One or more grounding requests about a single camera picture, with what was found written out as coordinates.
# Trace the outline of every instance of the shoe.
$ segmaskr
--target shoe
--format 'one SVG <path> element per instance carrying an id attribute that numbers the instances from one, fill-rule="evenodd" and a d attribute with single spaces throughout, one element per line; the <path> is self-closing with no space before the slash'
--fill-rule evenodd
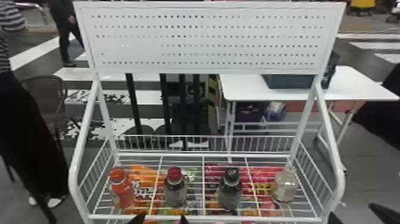
<path id="1" fill-rule="evenodd" d="M 60 198 L 50 198 L 49 202 L 47 203 L 47 207 L 49 207 L 49 209 L 53 209 L 64 202 L 66 198 L 67 196 L 62 196 Z"/>
<path id="2" fill-rule="evenodd" d="M 30 196 L 29 198 L 28 198 L 28 203 L 29 203 L 29 205 L 30 206 L 36 206 L 38 203 L 36 202 L 36 200 L 32 197 L 32 196 Z"/>
<path id="3" fill-rule="evenodd" d="M 75 68 L 76 64 L 73 61 L 64 61 L 62 62 L 62 66 L 66 67 L 66 68 Z"/>

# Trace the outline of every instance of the orange juice bottle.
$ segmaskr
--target orange juice bottle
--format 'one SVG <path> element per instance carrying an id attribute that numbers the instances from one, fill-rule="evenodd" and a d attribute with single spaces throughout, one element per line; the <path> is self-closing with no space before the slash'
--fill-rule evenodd
<path id="1" fill-rule="evenodd" d="M 135 190 L 122 167 L 111 169 L 109 189 L 117 209 L 125 209 L 135 203 Z"/>

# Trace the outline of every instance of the plastic bottle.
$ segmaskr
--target plastic bottle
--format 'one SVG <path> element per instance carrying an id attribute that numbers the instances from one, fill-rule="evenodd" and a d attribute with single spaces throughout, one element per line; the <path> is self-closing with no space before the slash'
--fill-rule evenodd
<path id="1" fill-rule="evenodd" d="M 295 198 L 299 183 L 296 179 L 296 168 L 289 164 L 285 165 L 285 169 L 275 176 L 276 189 L 272 195 L 275 200 L 288 203 Z"/>
<path id="2" fill-rule="evenodd" d="M 125 209 L 135 202 L 135 190 L 122 167 L 111 169 L 109 189 L 117 209 Z"/>
<path id="3" fill-rule="evenodd" d="M 226 210 L 235 210 L 242 197 L 243 185 L 239 178 L 238 168 L 228 168 L 221 178 L 218 187 L 218 202 Z"/>
<path id="4" fill-rule="evenodd" d="M 167 178 L 164 181 L 165 202 L 172 208 L 179 208 L 185 205 L 188 188 L 183 179 L 179 167 L 168 169 Z"/>

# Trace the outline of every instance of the white wire display rack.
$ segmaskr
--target white wire display rack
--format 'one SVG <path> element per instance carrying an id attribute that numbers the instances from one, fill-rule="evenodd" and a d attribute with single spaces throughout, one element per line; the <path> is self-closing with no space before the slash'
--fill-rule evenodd
<path id="1" fill-rule="evenodd" d="M 345 189 L 343 166 L 320 86 L 345 4 L 312 2 L 74 2 L 93 75 L 92 89 L 71 162 L 69 188 L 86 224 L 126 223 L 145 211 L 146 219 L 166 222 L 180 216 L 165 214 L 159 182 L 171 166 L 193 173 L 190 222 L 327 223 Z M 98 73 L 233 73 L 316 75 L 295 136 L 114 136 Z M 99 101 L 106 138 L 95 156 L 85 150 L 90 120 Z M 314 100 L 323 118 L 331 166 L 332 188 L 301 139 Z M 183 142 L 187 150 L 183 151 Z M 291 203 L 264 201 L 265 190 L 254 169 L 274 174 L 285 164 L 297 167 L 299 181 Z M 146 184 L 149 204 L 117 210 L 111 203 L 108 172 L 132 165 L 153 170 Z M 236 215 L 215 214 L 212 197 L 218 181 L 207 169 L 239 167 L 245 183 Z"/>

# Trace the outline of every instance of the pegboard panel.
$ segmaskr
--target pegboard panel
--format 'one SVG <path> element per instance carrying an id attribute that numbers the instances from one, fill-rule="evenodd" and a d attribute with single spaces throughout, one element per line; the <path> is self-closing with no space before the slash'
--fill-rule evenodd
<path id="1" fill-rule="evenodd" d="M 74 2 L 102 72 L 317 74 L 345 4 Z"/>

